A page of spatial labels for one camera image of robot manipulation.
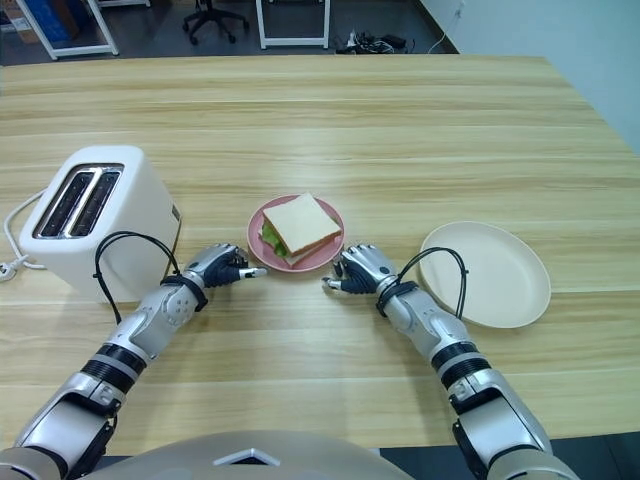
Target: lettuce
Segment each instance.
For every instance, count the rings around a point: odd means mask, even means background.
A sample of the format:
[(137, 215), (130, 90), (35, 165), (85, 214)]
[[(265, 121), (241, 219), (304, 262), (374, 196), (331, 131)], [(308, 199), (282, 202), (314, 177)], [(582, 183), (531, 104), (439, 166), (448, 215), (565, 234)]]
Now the lettuce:
[(286, 257), (288, 255), (287, 249), (284, 244), (276, 235), (276, 232), (271, 228), (271, 226), (264, 222), (262, 224), (262, 241), (266, 244), (273, 247), (273, 253), (275, 253), (279, 257)]

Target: dark floor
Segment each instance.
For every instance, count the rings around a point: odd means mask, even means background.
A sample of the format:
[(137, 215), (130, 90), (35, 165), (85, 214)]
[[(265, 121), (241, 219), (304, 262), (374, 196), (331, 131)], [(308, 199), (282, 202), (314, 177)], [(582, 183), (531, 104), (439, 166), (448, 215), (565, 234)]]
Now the dark floor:
[[(581, 480), (640, 479), (640, 432), (553, 440), (555, 455)], [(383, 448), (382, 457), (416, 480), (474, 480), (458, 447)], [(104, 457), (104, 468), (127, 457)]]
[[(218, 27), (208, 24), (196, 37), (197, 46), (191, 45), (182, 31), (182, 19), (193, 12), (193, 7), (174, 6), (170, 0), (154, 0), (152, 8), (144, 6), (112, 7), (103, 9), (103, 15), (121, 58), (184, 57), (196, 55), (278, 55), (278, 54), (333, 54), (349, 38), (349, 32), (368, 31), (376, 36), (394, 34), (407, 39), (409, 50), (425, 53), (438, 39), (429, 29), (417, 0), (341, 0), (332, 3), (330, 47), (271, 47), (260, 49), (255, 2), (234, 0), (216, 2), (216, 7), (231, 10), (247, 17), (248, 33), (242, 23), (226, 20), (237, 37), (231, 44)], [(278, 0), (274, 4), (263, 1), (267, 36), (322, 36), (323, 5), (314, 0)], [(86, 28), (73, 45), (95, 43), (94, 28)], [(2, 34), (3, 65), (49, 62), (41, 45), (25, 45), (16, 33)], [(62, 48), (67, 45), (56, 44)], [(441, 46), (433, 53), (442, 53)], [(74, 57), (75, 59), (112, 58), (111, 55)]]

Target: sandwich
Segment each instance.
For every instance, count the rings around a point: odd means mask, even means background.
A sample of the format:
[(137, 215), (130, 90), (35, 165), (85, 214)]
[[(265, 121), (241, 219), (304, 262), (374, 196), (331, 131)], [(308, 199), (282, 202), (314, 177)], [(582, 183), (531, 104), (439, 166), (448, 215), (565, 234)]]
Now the sandwich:
[(342, 233), (310, 193), (265, 208), (262, 213), (262, 241), (292, 267)]

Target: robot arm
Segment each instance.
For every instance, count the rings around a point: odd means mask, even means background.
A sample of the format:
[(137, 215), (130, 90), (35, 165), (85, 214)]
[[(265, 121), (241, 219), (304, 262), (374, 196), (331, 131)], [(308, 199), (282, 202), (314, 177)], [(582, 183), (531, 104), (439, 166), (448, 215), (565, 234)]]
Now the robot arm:
[(502, 374), (491, 368), (462, 321), (416, 283), (397, 284), (395, 267), (372, 245), (350, 247), (335, 267), (344, 277), (325, 278), (325, 285), (378, 295), (380, 313), (431, 363), (458, 415), (453, 434), (476, 478), (578, 478), (553, 456), (540, 423)]
[(93, 470), (127, 393), (206, 305), (205, 289), (264, 274), (263, 268), (248, 268), (244, 251), (219, 244), (196, 255), (182, 275), (165, 278), (34, 416), (14, 448), (0, 452), (0, 477), (57, 480)]

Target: pink plate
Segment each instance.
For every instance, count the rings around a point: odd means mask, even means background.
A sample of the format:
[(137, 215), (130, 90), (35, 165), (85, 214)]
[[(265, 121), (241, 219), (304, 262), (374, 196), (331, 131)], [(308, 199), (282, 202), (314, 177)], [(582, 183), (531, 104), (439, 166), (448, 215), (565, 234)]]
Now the pink plate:
[(322, 265), (330, 262), (333, 257), (340, 253), (342, 250), (342, 244), (344, 243), (344, 222), (342, 221), (342, 217), (336, 209), (327, 202), (316, 198), (316, 201), (320, 204), (322, 209), (327, 212), (331, 218), (338, 222), (338, 225), (342, 229), (342, 233), (320, 250), (300, 260), (294, 267), (290, 266), (284, 259), (278, 257), (273, 252), (273, 247), (264, 243), (260, 238), (259, 232), (262, 230), (262, 224), (264, 223), (262, 211), (265, 208), (287, 203), (296, 197), (298, 197), (298, 195), (285, 195), (284, 197), (274, 198), (270, 202), (265, 203), (256, 211), (256, 213), (253, 214), (249, 221), (249, 228), (247, 229), (247, 242), (249, 243), (249, 249), (251, 252), (266, 266), (275, 270), (280, 270), (281, 272), (301, 273), (309, 272), (321, 267)]

